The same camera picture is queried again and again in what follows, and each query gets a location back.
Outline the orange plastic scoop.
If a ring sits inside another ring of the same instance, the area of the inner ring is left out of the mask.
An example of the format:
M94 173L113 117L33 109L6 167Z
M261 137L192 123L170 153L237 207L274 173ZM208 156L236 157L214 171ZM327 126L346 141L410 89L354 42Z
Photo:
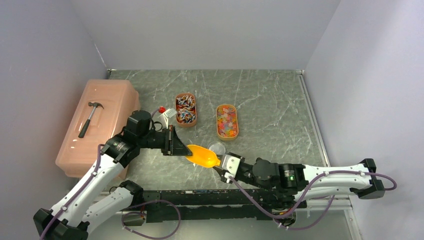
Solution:
M191 156L185 157L189 162L204 168L213 168L221 165L221 160L212 150L195 144L189 144L187 147L192 153Z

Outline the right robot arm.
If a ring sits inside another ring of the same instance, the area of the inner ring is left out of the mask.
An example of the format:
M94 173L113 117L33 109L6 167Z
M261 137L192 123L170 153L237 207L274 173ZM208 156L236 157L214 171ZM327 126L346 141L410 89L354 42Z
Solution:
M377 174L373 159L343 167L320 167L300 163L275 163L257 158L254 164L238 155L225 154L213 167L221 181L242 182L256 188L275 191L276 203L289 207L299 199L316 199L330 195L356 195L362 200L384 196L386 188Z

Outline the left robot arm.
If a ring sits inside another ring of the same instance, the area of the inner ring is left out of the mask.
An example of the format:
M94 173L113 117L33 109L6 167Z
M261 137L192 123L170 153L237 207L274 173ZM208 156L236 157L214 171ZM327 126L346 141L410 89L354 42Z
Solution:
M97 159L82 179L58 203L33 216L39 238L86 240L117 211L139 209L144 203L143 188L129 180L97 203L94 200L141 149L159 149L164 156L192 156L173 125L156 130L155 124L151 113L136 110L120 133L99 144Z

